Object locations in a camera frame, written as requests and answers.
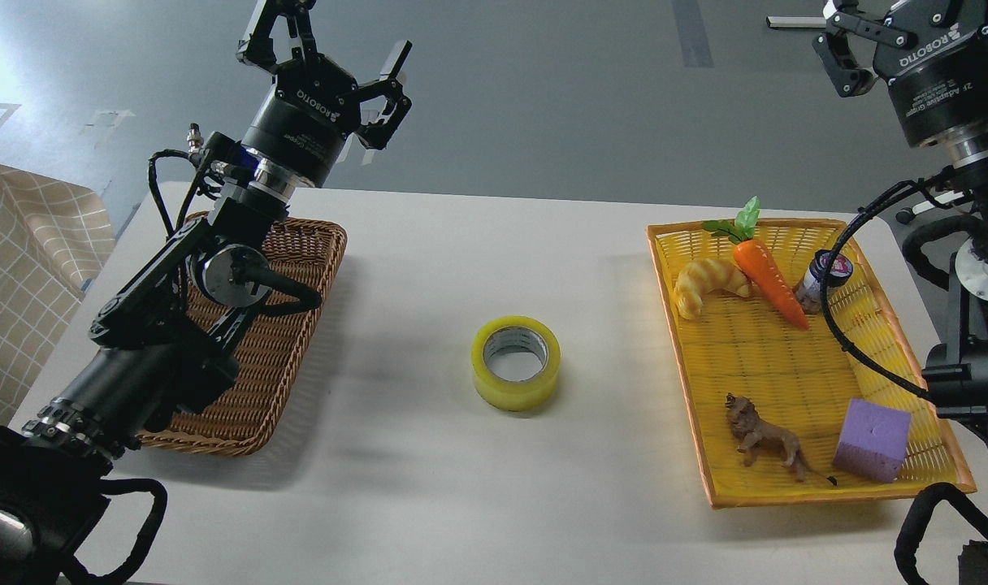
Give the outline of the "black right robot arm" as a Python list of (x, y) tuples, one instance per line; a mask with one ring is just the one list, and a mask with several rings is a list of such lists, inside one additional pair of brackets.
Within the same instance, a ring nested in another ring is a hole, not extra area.
[[(906, 197), (935, 204), (951, 190), (972, 209), (912, 231), (900, 248), (907, 264), (947, 293), (946, 334), (929, 352), (922, 381), (885, 369), (842, 333), (831, 312), (830, 332), (844, 352), (925, 402), (940, 419), (965, 426), (988, 452), (988, 1), (898, 1), (885, 15), (865, 14), (855, 1), (828, 1), (825, 28), (814, 41), (838, 95), (867, 93), (884, 82), (910, 147), (940, 145), (950, 162), (925, 179), (905, 180), (863, 207), (829, 252), (870, 219)], [(925, 581), (917, 549), (936, 506), (951, 505), (978, 533), (958, 556), (961, 584), (988, 584), (988, 513), (951, 483), (917, 493), (896, 537), (896, 569), (908, 584)]]

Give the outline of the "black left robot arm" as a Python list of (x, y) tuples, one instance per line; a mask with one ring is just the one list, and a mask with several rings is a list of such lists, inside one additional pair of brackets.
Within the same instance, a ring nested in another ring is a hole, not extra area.
[(282, 276), (265, 237), (297, 188), (319, 188), (346, 141), (386, 148), (408, 114), (394, 45), (379, 77), (357, 81), (317, 50), (312, 1), (260, 1), (236, 56), (272, 86), (244, 138), (189, 127), (184, 197), (214, 207), (166, 216), (166, 244), (105, 304), (99, 347), (63, 392), (19, 431), (0, 426), (0, 584), (123, 584), (145, 562), (167, 510), (157, 480), (111, 480), (141, 431), (200, 414), (239, 373), (235, 351), (259, 316), (308, 314), (323, 294)]

